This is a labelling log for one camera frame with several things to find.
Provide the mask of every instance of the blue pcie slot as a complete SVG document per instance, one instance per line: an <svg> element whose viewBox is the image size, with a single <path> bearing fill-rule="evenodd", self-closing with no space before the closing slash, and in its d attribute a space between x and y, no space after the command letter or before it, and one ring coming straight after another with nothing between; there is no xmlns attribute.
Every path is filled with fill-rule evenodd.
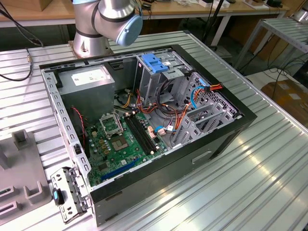
<svg viewBox="0 0 308 231"><path fill-rule="evenodd" d="M137 158L136 160L134 160L133 162L131 162L127 165L124 165L123 167L118 168L117 170L114 170L112 172L107 173L106 175L101 176L101 180L103 181L103 180L106 180L108 178L114 177L114 176L120 174L121 172L124 172L124 171L134 167L138 160L139 160L139 158Z"/></svg>

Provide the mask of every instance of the blue latch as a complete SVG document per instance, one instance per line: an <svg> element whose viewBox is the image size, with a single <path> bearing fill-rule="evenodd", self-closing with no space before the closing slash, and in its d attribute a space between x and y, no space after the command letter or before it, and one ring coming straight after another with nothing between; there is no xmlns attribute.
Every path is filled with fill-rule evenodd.
<svg viewBox="0 0 308 231"><path fill-rule="evenodd" d="M143 54L141 57L154 73L160 73L169 70L169 67L163 65L159 58L153 54Z"/></svg>

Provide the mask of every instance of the ram slot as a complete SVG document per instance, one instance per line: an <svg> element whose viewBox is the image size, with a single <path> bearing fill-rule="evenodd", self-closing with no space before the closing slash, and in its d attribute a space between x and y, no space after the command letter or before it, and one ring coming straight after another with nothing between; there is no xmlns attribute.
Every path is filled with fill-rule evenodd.
<svg viewBox="0 0 308 231"><path fill-rule="evenodd" d="M152 143L139 121L135 117L126 117L124 120L127 123L131 133L133 133L137 142L140 144L144 153L146 155L150 155L151 151L155 152L155 145Z"/></svg>

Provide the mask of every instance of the blue cable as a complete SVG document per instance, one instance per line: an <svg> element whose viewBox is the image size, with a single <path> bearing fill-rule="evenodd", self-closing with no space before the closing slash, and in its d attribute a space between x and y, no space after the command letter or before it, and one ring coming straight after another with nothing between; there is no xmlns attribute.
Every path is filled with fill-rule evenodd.
<svg viewBox="0 0 308 231"><path fill-rule="evenodd" d="M155 132L158 132L159 129L164 128L163 126L158 126L157 128L155 128Z"/></svg>
<svg viewBox="0 0 308 231"><path fill-rule="evenodd" d="M165 130L168 130L167 128L164 128L163 126L158 126L157 128L155 128L154 131L155 131L155 132L158 132L158 130L159 130L159 129L162 129L162 128L165 129Z"/></svg>
<svg viewBox="0 0 308 231"><path fill-rule="evenodd" d="M194 108L197 108L197 105L196 105L195 102L194 102L194 92L195 92L195 90L198 90L198 89L204 89L204 87L197 87L197 88L195 88L195 89L192 90L191 102L192 102L192 106L193 106Z"/></svg>

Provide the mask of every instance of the metal workbench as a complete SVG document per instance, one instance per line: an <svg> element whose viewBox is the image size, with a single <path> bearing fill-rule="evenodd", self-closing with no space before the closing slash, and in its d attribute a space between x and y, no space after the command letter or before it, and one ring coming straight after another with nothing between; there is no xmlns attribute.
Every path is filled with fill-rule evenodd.
<svg viewBox="0 0 308 231"><path fill-rule="evenodd" d="M64 225L51 201L3 226L22 230L301 230L308 223L307 129L257 91L194 36L184 32L140 36L114 52L180 44L258 118L218 158L96 228L89 213ZM50 175L71 166L53 117L38 65L74 59L68 45L30 49L33 76L25 82L0 79L0 135L33 131ZM0 53L0 73L27 73L26 51Z"/></svg>
<svg viewBox="0 0 308 231"><path fill-rule="evenodd" d="M249 39L245 43L243 49L241 50L238 59L234 65L234 68L238 68L242 62L245 54L249 50L251 44L257 37L261 28L268 30L267 34L260 42L259 46L255 50L254 54L258 53L272 34L277 35L281 39L288 42L293 46L293 49L286 55L286 57L291 57L296 49L302 51L303 53L308 52L308 24L299 23L292 18L280 18L280 19L261 19L256 25L255 29L251 33Z"/></svg>

